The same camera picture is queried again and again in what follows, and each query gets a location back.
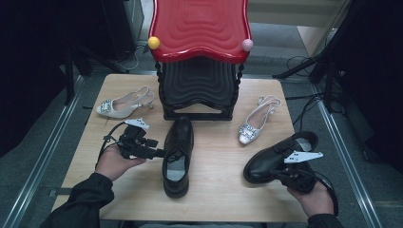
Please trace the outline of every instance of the small ball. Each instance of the small ball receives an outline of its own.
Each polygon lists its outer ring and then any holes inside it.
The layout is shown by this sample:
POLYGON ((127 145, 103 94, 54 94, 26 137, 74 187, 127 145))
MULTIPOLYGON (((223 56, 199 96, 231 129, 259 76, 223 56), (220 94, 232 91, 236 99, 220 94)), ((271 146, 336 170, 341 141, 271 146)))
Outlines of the small ball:
POLYGON ((155 36, 151 36, 150 38, 148 38, 147 43, 150 49, 157 49, 160 46, 160 39, 155 36))
POLYGON ((253 41, 251 39, 245 39, 242 41, 242 48, 244 51, 250 51, 253 48, 253 41))

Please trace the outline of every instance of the shoe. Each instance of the shoe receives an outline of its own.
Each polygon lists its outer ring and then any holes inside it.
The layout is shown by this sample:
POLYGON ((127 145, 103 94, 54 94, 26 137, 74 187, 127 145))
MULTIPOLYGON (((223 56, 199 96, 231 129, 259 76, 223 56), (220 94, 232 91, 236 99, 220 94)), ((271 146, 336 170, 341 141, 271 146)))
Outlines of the shoe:
POLYGON ((193 150, 193 126, 187 117, 172 124, 163 149, 163 190, 170 198, 181 198, 189 189, 188 170, 193 150))
POLYGON ((294 150, 310 152, 317 147, 317 135, 311 131, 301 131, 293 136, 260 150, 249 160, 243 169, 244 178, 251 183, 267 183, 273 181, 270 171, 285 169, 284 159, 294 150))
POLYGON ((248 144, 255 140, 266 124, 267 116, 274 113, 278 106, 281 106, 281 101, 275 96, 259 98, 258 107, 251 112, 240 127, 240 143, 248 144))
POLYGON ((155 95, 148 86, 143 86, 135 92, 126 94, 124 97, 113 101, 108 99, 102 102, 101 105, 97 106, 97 113, 112 118, 126 118, 138 107, 148 106, 148 108, 153 108, 152 102, 154 98, 155 95))

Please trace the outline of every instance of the yellow ball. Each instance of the yellow ball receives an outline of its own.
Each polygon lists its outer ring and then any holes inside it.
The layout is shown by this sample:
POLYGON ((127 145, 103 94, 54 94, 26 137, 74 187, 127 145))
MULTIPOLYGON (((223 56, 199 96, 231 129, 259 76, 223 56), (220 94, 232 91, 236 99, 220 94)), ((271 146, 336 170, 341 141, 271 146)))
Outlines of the yellow ball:
POLYGON ((148 38, 148 47, 150 49, 157 49, 160 46, 160 39, 155 36, 148 38))

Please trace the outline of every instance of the black sleeve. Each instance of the black sleeve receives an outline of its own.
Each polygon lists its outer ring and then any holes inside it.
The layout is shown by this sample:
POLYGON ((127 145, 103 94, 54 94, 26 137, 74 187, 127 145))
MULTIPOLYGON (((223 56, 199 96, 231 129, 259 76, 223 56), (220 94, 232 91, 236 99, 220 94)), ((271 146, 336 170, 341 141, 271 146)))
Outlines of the black sleeve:
POLYGON ((41 228, 49 227, 100 227, 100 209, 112 202, 112 181, 93 173, 71 189, 68 201, 55 209, 42 223, 41 228))
POLYGON ((344 228, 336 216, 318 214, 308 218, 308 228, 344 228))

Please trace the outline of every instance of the pink ball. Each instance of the pink ball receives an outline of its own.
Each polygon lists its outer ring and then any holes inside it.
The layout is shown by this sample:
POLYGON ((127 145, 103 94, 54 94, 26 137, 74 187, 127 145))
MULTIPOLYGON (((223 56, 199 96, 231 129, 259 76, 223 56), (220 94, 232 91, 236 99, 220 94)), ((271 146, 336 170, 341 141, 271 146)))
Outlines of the pink ball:
POLYGON ((242 41, 242 48, 244 51, 250 51, 253 48, 253 41, 251 39, 242 41))

